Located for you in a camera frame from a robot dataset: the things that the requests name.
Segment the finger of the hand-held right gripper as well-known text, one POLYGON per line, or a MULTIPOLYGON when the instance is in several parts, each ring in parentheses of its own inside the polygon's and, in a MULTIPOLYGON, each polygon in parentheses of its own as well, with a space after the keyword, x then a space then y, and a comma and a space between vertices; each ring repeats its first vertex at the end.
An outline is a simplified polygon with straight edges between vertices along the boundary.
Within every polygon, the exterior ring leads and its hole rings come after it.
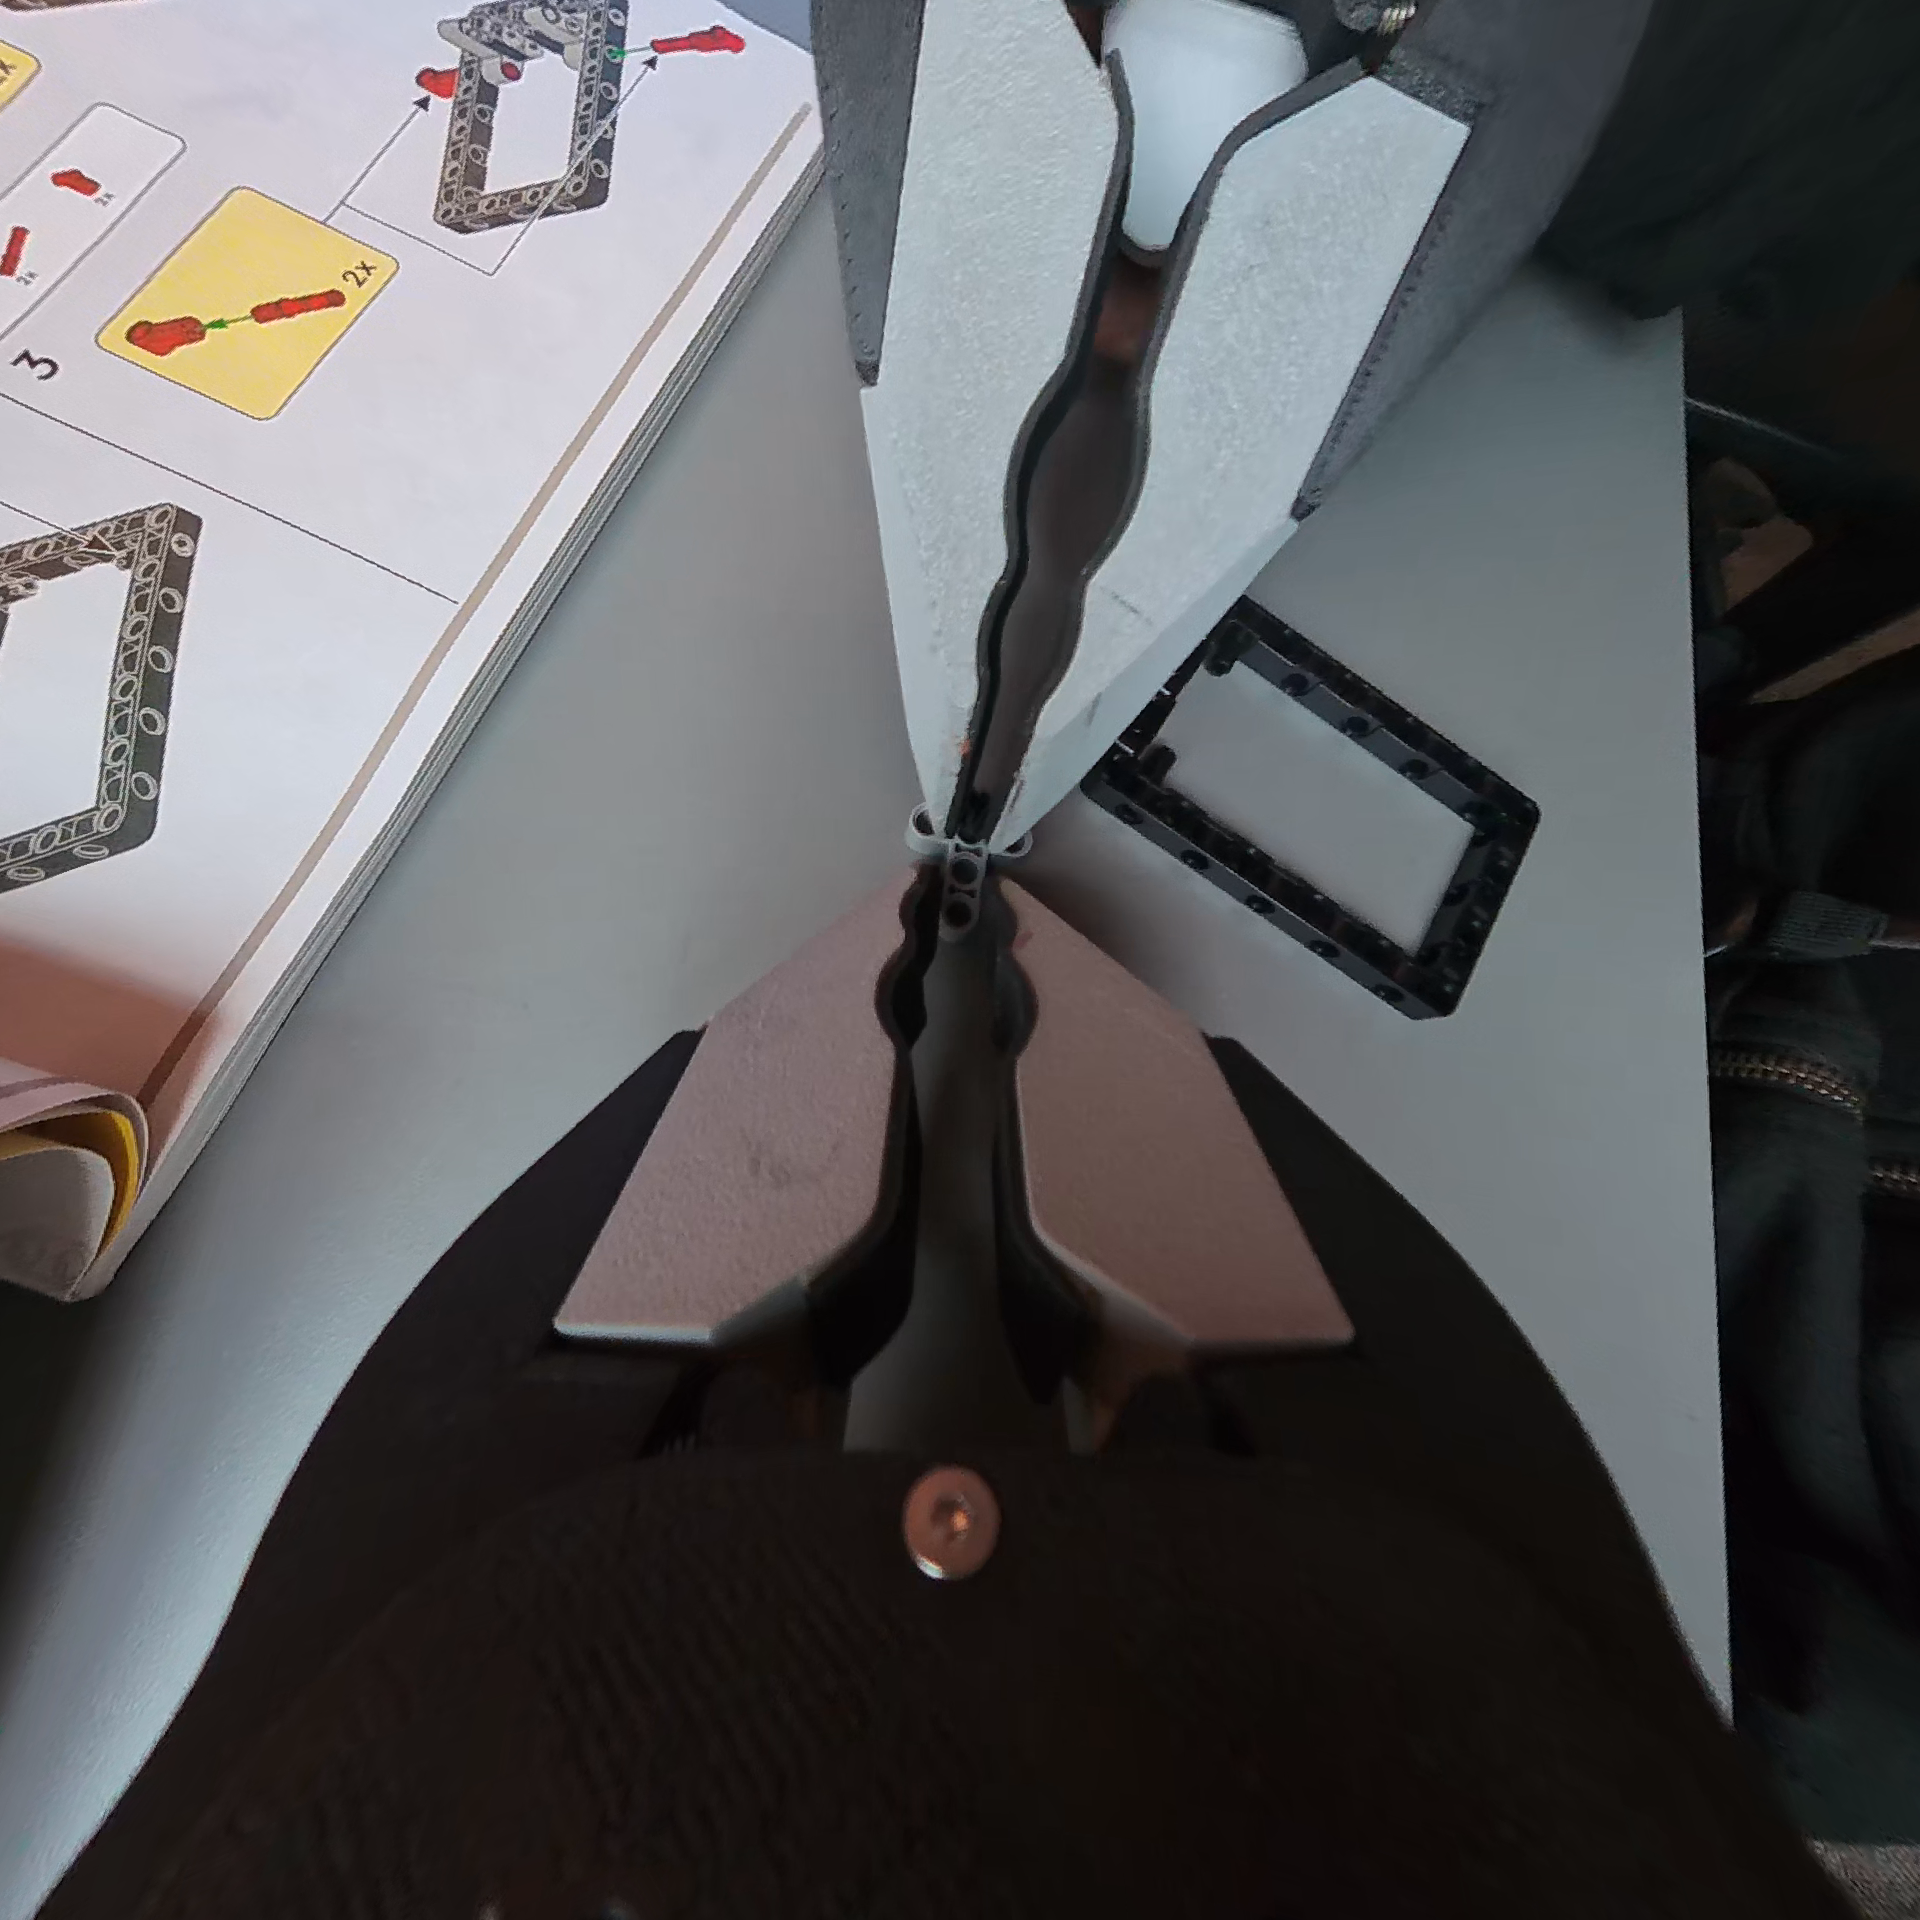
POLYGON ((1089 330, 1121 111, 1066 5, 925 2, 868 458, 902 717, 929 815, 965 784, 1024 833, 1020 735, 990 691, 1017 490, 1089 330))
POLYGON ((1209 165, 1144 363, 1124 517, 990 836, 1080 784, 1292 532, 1292 508, 1473 121, 1345 65, 1209 165))

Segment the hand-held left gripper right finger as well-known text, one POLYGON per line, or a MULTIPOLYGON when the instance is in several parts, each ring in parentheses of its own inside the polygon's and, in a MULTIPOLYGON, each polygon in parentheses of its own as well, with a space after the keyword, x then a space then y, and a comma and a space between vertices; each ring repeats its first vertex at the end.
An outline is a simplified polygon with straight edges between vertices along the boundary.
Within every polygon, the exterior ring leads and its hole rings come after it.
POLYGON ((1356 1329, 1209 1037, 1012 881, 994 888, 998 1311, 1097 1451, 1133 1394, 1356 1329))

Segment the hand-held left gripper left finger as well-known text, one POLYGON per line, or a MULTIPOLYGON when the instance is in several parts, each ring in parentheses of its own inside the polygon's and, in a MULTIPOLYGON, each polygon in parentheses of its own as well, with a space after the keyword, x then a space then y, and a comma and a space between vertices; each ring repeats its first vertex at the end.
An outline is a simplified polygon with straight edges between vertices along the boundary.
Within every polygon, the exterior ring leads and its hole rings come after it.
POLYGON ((900 874, 702 1029, 553 1330, 848 1388, 912 1293, 930 876, 900 874))

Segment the black rectangular lego frame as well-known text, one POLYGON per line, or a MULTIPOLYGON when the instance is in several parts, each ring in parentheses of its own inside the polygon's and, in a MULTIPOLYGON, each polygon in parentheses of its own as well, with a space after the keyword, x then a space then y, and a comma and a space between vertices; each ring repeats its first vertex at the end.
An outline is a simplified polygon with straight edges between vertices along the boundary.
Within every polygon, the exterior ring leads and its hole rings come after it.
POLYGON ((1533 799, 1429 727, 1304 632, 1244 595, 1080 784, 1126 829, 1307 948, 1405 1020, 1452 1017, 1473 986, 1541 824, 1533 799), (1236 667, 1456 817, 1468 841, 1420 937, 1404 946, 1172 781, 1165 724, 1188 684, 1236 667))

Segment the grey lego connector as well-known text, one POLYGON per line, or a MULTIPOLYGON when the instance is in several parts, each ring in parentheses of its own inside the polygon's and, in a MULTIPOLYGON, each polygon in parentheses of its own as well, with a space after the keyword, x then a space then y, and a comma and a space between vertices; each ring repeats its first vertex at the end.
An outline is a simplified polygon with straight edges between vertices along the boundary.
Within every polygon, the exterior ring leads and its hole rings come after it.
POLYGON ((907 826, 902 829, 905 847, 917 863, 930 863, 938 867, 952 864, 960 856, 978 856, 990 864, 1008 864, 1026 860, 1035 847, 1035 834, 1024 833, 1014 841, 1003 848, 990 848, 987 844, 969 844, 963 840, 952 840, 948 834, 938 833, 930 812, 925 804, 920 804, 909 812, 907 826))

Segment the lego instruction booklet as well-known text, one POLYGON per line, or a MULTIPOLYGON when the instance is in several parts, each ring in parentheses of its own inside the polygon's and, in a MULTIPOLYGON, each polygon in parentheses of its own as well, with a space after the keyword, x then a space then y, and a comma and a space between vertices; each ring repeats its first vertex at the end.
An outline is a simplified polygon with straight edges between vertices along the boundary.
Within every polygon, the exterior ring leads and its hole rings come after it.
POLYGON ((797 5, 4 5, 4 1284, 98 1293, 821 179, 797 5))

